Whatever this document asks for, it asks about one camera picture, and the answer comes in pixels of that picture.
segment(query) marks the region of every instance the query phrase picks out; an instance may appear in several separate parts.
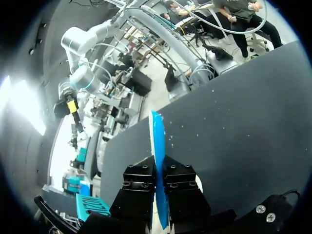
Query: hand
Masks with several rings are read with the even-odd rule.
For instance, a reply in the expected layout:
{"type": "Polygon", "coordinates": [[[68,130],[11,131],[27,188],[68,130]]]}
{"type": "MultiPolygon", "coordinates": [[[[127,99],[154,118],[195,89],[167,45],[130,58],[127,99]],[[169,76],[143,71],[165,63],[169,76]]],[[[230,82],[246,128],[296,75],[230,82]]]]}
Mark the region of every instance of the hand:
{"type": "Polygon", "coordinates": [[[249,3],[248,5],[251,6],[253,8],[253,10],[256,12],[258,12],[260,10],[259,7],[257,6],[257,4],[255,4],[255,3],[249,3]]]}
{"type": "Polygon", "coordinates": [[[231,23],[236,23],[236,18],[232,18],[232,16],[228,16],[228,20],[229,20],[229,22],[231,22],[231,23]]]}
{"type": "Polygon", "coordinates": [[[193,11],[195,8],[196,8],[195,6],[191,6],[191,7],[189,8],[189,11],[193,11]]]}

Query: black pants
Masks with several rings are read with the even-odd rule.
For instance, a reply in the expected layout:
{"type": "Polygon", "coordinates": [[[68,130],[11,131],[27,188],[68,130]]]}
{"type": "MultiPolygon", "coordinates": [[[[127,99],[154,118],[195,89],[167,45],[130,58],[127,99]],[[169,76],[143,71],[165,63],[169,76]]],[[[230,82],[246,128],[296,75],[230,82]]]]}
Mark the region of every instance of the black pants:
{"type": "MultiPolygon", "coordinates": [[[[244,32],[249,27],[253,27],[253,28],[258,27],[261,22],[262,22],[262,18],[257,15],[253,15],[253,17],[250,19],[249,22],[245,19],[237,18],[237,22],[231,23],[231,30],[244,32]]],[[[261,31],[270,36],[271,42],[274,48],[280,47],[282,45],[281,38],[274,25],[266,21],[264,25],[262,26],[261,31]]],[[[247,41],[246,41],[245,35],[233,34],[233,38],[237,46],[240,48],[242,52],[242,56],[246,58],[248,56],[248,50],[247,50],[247,41]]]]}
{"type": "MultiPolygon", "coordinates": [[[[204,20],[208,21],[207,17],[205,17],[202,13],[194,12],[194,15],[197,15],[197,16],[203,18],[204,20]]],[[[208,25],[202,21],[197,21],[197,22],[193,23],[193,25],[195,26],[195,28],[199,28],[200,26],[202,26],[203,30],[205,32],[207,32],[207,33],[209,32],[208,25]]]]}

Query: sneaker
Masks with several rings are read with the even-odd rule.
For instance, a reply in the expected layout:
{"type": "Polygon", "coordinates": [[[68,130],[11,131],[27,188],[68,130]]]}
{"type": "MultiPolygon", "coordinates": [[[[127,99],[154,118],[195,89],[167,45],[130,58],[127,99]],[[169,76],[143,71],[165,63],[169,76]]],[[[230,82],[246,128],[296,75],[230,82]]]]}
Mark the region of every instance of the sneaker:
{"type": "Polygon", "coordinates": [[[241,64],[244,64],[244,63],[246,63],[248,61],[250,61],[250,57],[249,56],[246,57],[246,58],[242,57],[241,60],[238,63],[239,63],[239,65],[241,65],[241,64]]]}

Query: gray shirt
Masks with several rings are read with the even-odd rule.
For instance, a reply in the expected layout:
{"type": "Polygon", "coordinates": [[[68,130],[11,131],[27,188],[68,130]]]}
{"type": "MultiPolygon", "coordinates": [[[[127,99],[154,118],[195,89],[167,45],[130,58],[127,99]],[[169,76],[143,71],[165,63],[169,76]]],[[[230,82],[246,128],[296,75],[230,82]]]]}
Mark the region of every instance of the gray shirt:
{"type": "Polygon", "coordinates": [[[177,16],[179,15],[179,11],[181,11],[181,9],[176,9],[176,8],[171,8],[170,10],[172,10],[172,12],[177,16]]]}
{"type": "Polygon", "coordinates": [[[255,14],[255,11],[248,9],[248,3],[255,3],[256,0],[213,0],[216,8],[226,7],[231,15],[238,18],[249,20],[255,14]]]}

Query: blue object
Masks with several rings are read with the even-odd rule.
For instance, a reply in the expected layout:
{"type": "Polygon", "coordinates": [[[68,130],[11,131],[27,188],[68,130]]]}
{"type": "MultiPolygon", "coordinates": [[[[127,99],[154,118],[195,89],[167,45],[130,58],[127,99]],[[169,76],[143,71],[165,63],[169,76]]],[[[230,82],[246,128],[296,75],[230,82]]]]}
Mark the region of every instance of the blue object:
{"type": "Polygon", "coordinates": [[[68,178],[66,190],[72,193],[79,193],[80,181],[83,180],[83,177],[79,175],[70,175],[68,178]]]}
{"type": "Polygon", "coordinates": [[[165,158],[165,136],[162,116],[151,111],[149,116],[152,152],[156,164],[156,205],[158,216],[164,230],[168,226],[167,199],[162,179],[162,164],[165,158]]]}
{"type": "Polygon", "coordinates": [[[91,190],[90,190],[90,183],[88,183],[85,180],[80,181],[80,188],[79,188],[79,194],[84,196],[90,196],[91,190]]]}
{"type": "Polygon", "coordinates": [[[171,23],[169,20],[167,19],[164,19],[163,17],[161,16],[158,16],[158,15],[154,15],[154,19],[160,23],[162,26],[166,27],[166,28],[172,28],[172,29],[176,29],[176,26],[171,23]]]}
{"type": "Polygon", "coordinates": [[[85,162],[86,161],[86,155],[87,155],[87,149],[86,148],[80,148],[79,154],[77,155],[77,161],[85,162]]]}
{"type": "Polygon", "coordinates": [[[77,217],[86,221],[90,215],[88,211],[94,211],[101,215],[111,216],[109,207],[99,197],[83,196],[76,194],[77,217]]]}

